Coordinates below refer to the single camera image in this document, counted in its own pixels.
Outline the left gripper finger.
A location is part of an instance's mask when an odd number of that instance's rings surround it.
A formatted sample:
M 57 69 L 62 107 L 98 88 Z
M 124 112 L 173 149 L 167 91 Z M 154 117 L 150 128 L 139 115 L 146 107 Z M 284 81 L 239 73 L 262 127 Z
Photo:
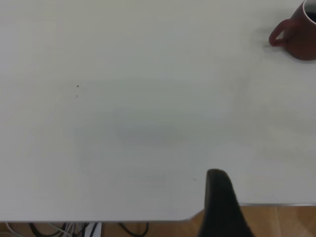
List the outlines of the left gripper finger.
M 199 237 L 252 237 L 227 173 L 210 169 L 206 175 L 204 217 Z

